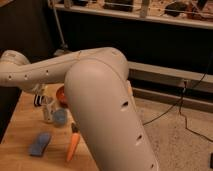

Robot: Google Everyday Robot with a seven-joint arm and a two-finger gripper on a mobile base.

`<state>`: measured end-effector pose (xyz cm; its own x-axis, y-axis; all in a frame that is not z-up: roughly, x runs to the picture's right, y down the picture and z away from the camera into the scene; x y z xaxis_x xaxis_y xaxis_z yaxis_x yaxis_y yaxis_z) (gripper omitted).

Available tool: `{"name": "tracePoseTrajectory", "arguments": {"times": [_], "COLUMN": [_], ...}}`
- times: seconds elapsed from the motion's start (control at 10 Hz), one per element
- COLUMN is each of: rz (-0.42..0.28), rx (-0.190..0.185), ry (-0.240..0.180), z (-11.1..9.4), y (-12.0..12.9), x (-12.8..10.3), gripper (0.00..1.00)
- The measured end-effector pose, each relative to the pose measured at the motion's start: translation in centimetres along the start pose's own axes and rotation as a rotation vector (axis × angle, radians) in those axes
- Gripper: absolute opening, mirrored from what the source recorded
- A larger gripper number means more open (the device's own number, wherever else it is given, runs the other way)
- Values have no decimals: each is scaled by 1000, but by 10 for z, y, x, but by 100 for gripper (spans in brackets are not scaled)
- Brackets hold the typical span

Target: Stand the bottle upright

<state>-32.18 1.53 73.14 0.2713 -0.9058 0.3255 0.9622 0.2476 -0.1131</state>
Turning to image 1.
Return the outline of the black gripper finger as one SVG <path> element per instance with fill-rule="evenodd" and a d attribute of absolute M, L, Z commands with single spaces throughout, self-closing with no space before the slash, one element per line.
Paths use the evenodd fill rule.
<path fill-rule="evenodd" d="M 44 96 L 43 95 L 35 95 L 34 96 L 34 106 L 40 107 L 43 104 Z"/>

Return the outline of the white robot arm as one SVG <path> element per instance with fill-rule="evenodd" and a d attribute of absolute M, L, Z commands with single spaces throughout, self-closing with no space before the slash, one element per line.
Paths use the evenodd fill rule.
<path fill-rule="evenodd" d="M 64 85 L 69 110 L 100 171 L 160 171 L 128 75 L 126 57 L 112 47 L 36 63 L 14 50 L 0 56 L 0 86 L 36 93 L 41 84 Z"/>

